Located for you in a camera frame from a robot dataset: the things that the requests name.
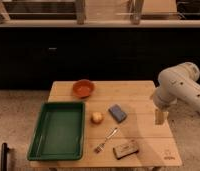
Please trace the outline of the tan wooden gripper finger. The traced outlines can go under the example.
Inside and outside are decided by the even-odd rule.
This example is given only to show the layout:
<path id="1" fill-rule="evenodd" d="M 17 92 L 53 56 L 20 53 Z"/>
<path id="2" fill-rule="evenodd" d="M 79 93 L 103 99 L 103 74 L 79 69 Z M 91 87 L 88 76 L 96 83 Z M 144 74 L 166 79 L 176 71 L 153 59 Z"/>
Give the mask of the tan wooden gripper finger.
<path id="1" fill-rule="evenodd" d="M 169 114 L 168 111 L 162 111 L 160 109 L 156 109 L 155 110 L 155 124 L 162 125 L 166 121 L 168 114 Z"/>

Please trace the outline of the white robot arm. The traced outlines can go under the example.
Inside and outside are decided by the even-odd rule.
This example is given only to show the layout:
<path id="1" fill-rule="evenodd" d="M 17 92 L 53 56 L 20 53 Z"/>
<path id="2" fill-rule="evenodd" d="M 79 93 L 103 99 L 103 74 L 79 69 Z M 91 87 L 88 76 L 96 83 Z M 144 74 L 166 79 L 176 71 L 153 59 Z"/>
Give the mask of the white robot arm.
<path id="1" fill-rule="evenodd" d="M 200 113 L 200 77 L 198 66 L 184 62 L 162 70 L 158 75 L 159 86 L 152 94 L 156 106 L 155 124 L 162 125 L 167 116 L 167 109 L 178 99 L 186 102 Z"/>

